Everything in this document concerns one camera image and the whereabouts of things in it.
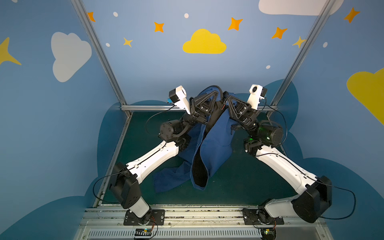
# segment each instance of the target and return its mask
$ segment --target green table surface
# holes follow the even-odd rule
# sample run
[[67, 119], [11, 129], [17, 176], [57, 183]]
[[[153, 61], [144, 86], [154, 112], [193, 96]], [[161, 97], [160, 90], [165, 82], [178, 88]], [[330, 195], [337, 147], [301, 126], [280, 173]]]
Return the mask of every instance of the green table surface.
[[[165, 112], [154, 116], [155, 112], [134, 112], [124, 138], [117, 162], [126, 164], [156, 147], [162, 140], [157, 137], [160, 124], [179, 119], [183, 112]], [[261, 113], [259, 120], [266, 119]], [[293, 188], [275, 171], [244, 151], [243, 139], [248, 134], [241, 129], [232, 140], [232, 155], [208, 180], [207, 187], [201, 191], [193, 188], [191, 180], [161, 193], [155, 193], [153, 174], [165, 167], [178, 167], [184, 161], [175, 156], [150, 173], [140, 184], [142, 196], [148, 204], [198, 204], [198, 205], [259, 205], [268, 198], [280, 199], [296, 195]], [[107, 190], [104, 200], [117, 202]]]

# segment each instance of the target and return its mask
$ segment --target black mounting plate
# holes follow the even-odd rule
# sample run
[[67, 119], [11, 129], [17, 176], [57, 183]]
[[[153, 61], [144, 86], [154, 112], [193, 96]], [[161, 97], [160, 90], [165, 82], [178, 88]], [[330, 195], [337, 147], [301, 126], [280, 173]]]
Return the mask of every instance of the black mounting plate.
[[[158, 226], [164, 225], [164, 209], [152, 209], [151, 216], [155, 218], [155, 222]], [[138, 218], [133, 212], [129, 210], [125, 213], [124, 226], [140, 226], [140, 218]]]
[[[265, 225], [259, 222], [257, 217], [257, 209], [243, 209], [244, 224], [245, 225]], [[275, 218], [276, 225], [284, 225], [283, 218]]]

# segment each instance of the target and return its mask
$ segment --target blue garment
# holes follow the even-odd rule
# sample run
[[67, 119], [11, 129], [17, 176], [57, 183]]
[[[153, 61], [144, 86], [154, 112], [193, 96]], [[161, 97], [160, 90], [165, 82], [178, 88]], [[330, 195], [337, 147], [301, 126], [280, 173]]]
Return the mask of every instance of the blue garment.
[[[210, 93], [213, 90], [217, 88], [207, 88], [200, 94]], [[185, 161], [180, 167], [165, 168], [154, 174], [155, 191], [171, 190], [189, 179], [195, 188], [204, 190], [208, 179], [232, 154], [231, 141], [234, 132], [232, 134], [231, 126], [235, 124], [238, 123], [229, 118], [228, 109], [221, 114], [204, 139], [206, 126], [201, 123], [196, 124], [188, 132], [191, 137], [188, 147], [178, 154]]]

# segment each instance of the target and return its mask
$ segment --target robotic arm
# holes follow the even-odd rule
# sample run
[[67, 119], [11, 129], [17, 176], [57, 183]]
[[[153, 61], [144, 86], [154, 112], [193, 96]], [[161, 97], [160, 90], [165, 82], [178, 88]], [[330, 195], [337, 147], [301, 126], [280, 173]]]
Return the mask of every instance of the robotic arm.
[[215, 104], [222, 104], [222, 109], [227, 106], [230, 117], [250, 135], [244, 140], [245, 151], [270, 166], [298, 193], [290, 198], [266, 201], [259, 206], [259, 219], [263, 219], [263, 223], [270, 223], [279, 216], [298, 215], [307, 222], [315, 222], [331, 206], [331, 188], [324, 185], [331, 185], [331, 181], [325, 176], [318, 178], [306, 171], [276, 148], [283, 137], [282, 128], [257, 120], [260, 113], [257, 107], [266, 91], [260, 85], [252, 85], [247, 102], [229, 96], [226, 92], [224, 99], [216, 101], [218, 91], [188, 101], [182, 86], [170, 91], [168, 101], [185, 109], [186, 113], [180, 120], [162, 123], [159, 137], [163, 141], [157, 147], [126, 165], [118, 163], [113, 169], [112, 174], [117, 175], [111, 177], [109, 188], [123, 208], [133, 212], [140, 224], [148, 223], [151, 208], [141, 197], [139, 184], [163, 162], [183, 151], [190, 141], [188, 131], [197, 123], [208, 124], [213, 119], [211, 117], [208, 121], [208, 116], [217, 109]]

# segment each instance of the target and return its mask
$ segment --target blue fabric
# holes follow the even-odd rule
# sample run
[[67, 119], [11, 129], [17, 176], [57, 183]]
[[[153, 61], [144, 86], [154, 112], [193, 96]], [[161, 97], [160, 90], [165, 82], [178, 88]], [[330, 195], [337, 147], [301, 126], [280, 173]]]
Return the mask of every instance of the blue fabric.
[[[216, 87], [209, 87], [202, 91], [199, 95], [210, 93], [213, 90], [218, 90]], [[197, 150], [200, 147], [200, 157], [208, 173], [208, 178], [212, 177], [219, 167], [232, 154], [231, 141], [231, 126], [238, 124], [236, 121], [229, 118], [228, 109], [219, 117], [215, 125], [204, 137], [205, 125], [196, 124], [189, 132], [191, 137], [188, 147], [178, 155], [185, 159], [180, 167], [165, 168], [154, 175], [154, 186], [156, 192], [169, 191], [182, 183], [191, 179], [195, 188], [204, 190], [195, 184], [192, 175], [192, 164], [194, 162]]]

